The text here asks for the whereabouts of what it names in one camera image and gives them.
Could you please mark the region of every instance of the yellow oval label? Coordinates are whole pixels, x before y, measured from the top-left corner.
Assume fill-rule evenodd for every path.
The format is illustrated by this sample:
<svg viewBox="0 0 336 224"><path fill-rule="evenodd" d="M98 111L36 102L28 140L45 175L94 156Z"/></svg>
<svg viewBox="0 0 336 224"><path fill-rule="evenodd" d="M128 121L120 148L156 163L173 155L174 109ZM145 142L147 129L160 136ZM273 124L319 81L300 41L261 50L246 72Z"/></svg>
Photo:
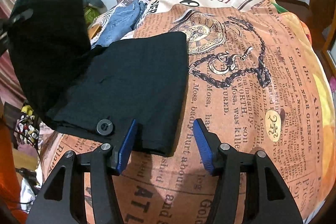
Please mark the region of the yellow oval label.
<svg viewBox="0 0 336 224"><path fill-rule="evenodd" d="M281 118L275 110L269 110L265 115L266 132L271 141L277 142L280 138Z"/></svg>

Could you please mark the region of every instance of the curtain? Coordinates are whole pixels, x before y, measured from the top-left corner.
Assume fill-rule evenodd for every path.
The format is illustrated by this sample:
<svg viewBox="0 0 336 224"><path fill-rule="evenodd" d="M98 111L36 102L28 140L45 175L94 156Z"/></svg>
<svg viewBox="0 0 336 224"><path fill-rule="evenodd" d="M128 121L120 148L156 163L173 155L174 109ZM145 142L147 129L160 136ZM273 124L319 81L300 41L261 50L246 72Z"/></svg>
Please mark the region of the curtain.
<svg viewBox="0 0 336 224"><path fill-rule="evenodd" d="M16 0L0 0L0 18L8 18L10 16L15 1ZM20 83L16 78L8 51L0 57L0 97L3 103L8 102L18 108L22 107L22 103L25 99Z"/></svg>

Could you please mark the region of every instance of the bedsheet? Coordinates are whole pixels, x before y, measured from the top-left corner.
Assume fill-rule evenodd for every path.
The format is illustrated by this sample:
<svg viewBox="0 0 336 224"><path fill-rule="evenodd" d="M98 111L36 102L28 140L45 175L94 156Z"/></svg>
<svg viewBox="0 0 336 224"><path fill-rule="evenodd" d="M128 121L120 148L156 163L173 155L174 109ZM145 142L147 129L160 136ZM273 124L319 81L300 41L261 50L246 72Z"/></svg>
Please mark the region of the bedsheet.
<svg viewBox="0 0 336 224"><path fill-rule="evenodd" d="M189 83L171 157L132 152L126 170L113 178L125 222L205 223L217 178L201 163L192 132L196 118L239 151L264 150L303 219L326 198L336 163L331 91L308 28L292 13L279 14L272 2L148 1L136 30L124 38L186 33ZM59 135L43 155L44 178L67 150L84 153L98 145ZM86 175L87 220L92 224L89 181ZM242 174L236 223L243 216L245 185Z"/></svg>

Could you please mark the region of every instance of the silver bolt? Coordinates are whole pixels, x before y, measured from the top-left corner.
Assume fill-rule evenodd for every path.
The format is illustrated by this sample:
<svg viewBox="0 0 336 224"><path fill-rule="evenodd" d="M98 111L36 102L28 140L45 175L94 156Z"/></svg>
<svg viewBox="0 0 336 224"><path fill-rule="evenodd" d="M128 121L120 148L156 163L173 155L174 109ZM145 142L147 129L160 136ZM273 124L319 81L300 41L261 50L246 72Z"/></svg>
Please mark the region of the silver bolt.
<svg viewBox="0 0 336 224"><path fill-rule="evenodd" d="M65 157L66 157L66 158L70 158L70 157L72 157L73 155L74 155L74 152L73 152L72 150L69 150L69 151L65 152Z"/></svg>
<svg viewBox="0 0 336 224"><path fill-rule="evenodd" d="M111 148L111 145L109 143L104 143L101 145L102 150L108 150Z"/></svg>
<svg viewBox="0 0 336 224"><path fill-rule="evenodd" d="M220 148L221 148L222 150L229 150L229 149L230 149L230 146L229 146L227 143L222 143L222 144L220 145Z"/></svg>
<svg viewBox="0 0 336 224"><path fill-rule="evenodd" d="M259 150L259 151L257 152L257 155L258 155L260 158L265 158L265 157L266 157L266 153L265 153L264 151L262 151L262 150Z"/></svg>

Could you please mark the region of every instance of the black cloth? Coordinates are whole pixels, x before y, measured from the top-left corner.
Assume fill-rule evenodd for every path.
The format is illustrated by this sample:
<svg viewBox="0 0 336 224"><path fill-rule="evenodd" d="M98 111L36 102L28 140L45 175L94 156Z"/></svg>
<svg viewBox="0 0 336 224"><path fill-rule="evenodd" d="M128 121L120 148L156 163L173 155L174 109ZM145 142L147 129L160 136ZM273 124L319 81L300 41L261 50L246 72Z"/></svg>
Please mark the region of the black cloth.
<svg viewBox="0 0 336 224"><path fill-rule="evenodd" d="M89 50L81 4L20 0L14 7L13 14L34 11L8 34L28 101L52 129L96 141L101 119L117 130L135 118L140 127L133 149L168 156L188 75L186 35L169 32Z"/></svg>

